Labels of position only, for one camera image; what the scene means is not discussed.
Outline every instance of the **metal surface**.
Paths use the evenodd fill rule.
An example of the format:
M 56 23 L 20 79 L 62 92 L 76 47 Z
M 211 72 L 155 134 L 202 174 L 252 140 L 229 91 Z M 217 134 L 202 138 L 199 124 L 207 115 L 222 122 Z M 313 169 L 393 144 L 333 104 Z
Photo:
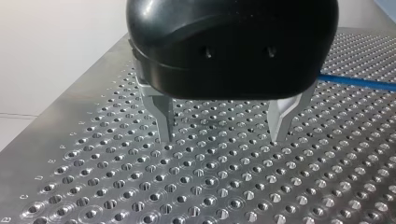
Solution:
M 395 45 L 341 30 L 323 72 L 393 82 Z M 124 37 L 0 153 L 0 223 L 396 221 L 395 94 L 319 82 L 284 143 L 266 102 L 176 100 L 166 145 L 130 58 Z

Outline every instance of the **blue strip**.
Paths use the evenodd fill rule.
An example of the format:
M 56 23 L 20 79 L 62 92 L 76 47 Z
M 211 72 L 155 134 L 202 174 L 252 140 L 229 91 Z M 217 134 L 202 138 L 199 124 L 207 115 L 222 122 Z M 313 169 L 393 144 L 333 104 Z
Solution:
M 337 76 L 329 76 L 329 75 L 323 75 L 323 74 L 320 74 L 318 79 L 321 81 L 330 81 L 330 82 L 336 82 L 339 84 L 368 87 L 368 88 L 376 89 L 376 90 L 396 91 L 396 83 L 369 81 L 369 80 L 364 80 L 364 79 L 360 79 L 360 78 L 337 77 Z

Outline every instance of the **black plastic cover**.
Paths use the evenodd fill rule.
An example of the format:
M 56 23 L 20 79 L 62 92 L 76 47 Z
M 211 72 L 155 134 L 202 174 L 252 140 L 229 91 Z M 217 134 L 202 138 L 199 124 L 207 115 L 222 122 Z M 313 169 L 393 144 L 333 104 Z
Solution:
M 336 0 L 129 0 L 143 79 L 185 99 L 286 98 L 317 79 Z

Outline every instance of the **white wall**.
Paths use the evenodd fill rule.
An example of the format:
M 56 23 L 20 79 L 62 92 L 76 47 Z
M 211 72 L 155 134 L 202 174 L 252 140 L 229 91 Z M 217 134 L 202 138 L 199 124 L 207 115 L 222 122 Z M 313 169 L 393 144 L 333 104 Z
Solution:
M 338 5 L 340 7 L 339 26 L 396 33 L 396 24 L 376 5 L 374 0 L 338 0 Z
M 1 0 L 0 115 L 39 115 L 126 34 L 125 0 Z

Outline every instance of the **perforated metal table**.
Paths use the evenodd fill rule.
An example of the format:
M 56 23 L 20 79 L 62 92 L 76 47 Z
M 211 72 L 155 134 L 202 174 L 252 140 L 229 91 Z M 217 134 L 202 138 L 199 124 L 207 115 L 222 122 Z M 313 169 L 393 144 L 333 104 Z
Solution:
M 340 29 L 322 72 L 395 82 L 395 47 Z M 160 144 L 125 36 L 0 153 L 0 223 L 396 223 L 395 96 L 319 82 L 284 143 L 266 102 L 175 100 Z

